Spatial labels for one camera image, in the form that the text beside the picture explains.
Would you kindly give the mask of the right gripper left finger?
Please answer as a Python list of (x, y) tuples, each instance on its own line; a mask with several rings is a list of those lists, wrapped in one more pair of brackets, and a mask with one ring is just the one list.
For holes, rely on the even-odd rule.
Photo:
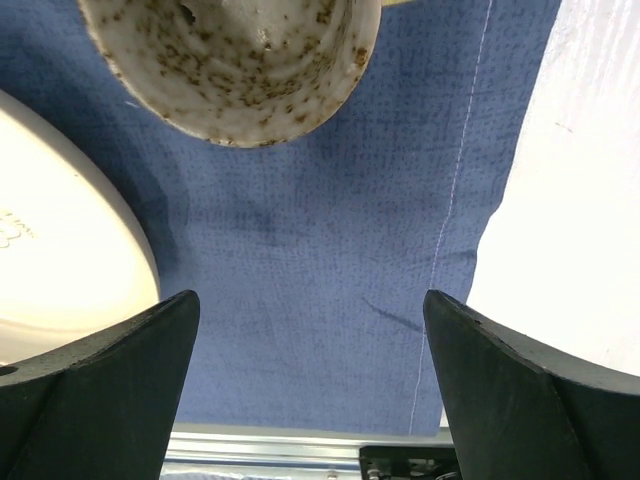
[(2, 478), (159, 478), (199, 318), (186, 290), (2, 366)]

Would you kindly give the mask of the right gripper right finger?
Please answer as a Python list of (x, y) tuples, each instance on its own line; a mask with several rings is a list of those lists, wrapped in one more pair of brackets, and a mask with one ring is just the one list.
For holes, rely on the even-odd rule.
[(636, 479), (639, 379), (431, 290), (424, 322), (465, 479)]

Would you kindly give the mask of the cream ceramic plate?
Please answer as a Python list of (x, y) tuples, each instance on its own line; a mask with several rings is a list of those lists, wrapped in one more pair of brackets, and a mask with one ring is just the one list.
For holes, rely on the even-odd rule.
[(158, 303), (154, 255), (100, 169), (1, 95), (1, 363), (54, 350)]

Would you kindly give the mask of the blue placemat cloth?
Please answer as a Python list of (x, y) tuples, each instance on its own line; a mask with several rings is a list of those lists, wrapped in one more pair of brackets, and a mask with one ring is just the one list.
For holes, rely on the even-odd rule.
[(182, 423), (427, 436), (427, 290), (465, 300), (559, 5), (383, 11), (364, 78), (296, 141), (221, 148), (142, 109), (72, 1), (1, 5), (1, 87), (83, 150), (198, 293)]

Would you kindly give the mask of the speckled ceramic cup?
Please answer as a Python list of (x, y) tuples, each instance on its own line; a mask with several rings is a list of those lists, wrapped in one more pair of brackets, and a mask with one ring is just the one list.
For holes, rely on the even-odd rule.
[(209, 143), (284, 143), (329, 120), (360, 82), (379, 1), (83, 0), (87, 32), (146, 109)]

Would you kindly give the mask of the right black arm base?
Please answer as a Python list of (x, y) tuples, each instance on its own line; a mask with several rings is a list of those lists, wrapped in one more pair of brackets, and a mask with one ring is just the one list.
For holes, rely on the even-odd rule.
[(452, 446), (384, 446), (359, 449), (363, 480), (461, 480)]

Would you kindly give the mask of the aluminium mounting rail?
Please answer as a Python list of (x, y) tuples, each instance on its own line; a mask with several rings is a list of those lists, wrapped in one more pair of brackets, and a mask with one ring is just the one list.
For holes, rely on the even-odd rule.
[(444, 427), (428, 437), (177, 423), (162, 479), (367, 479), (360, 450), (368, 446), (453, 446)]

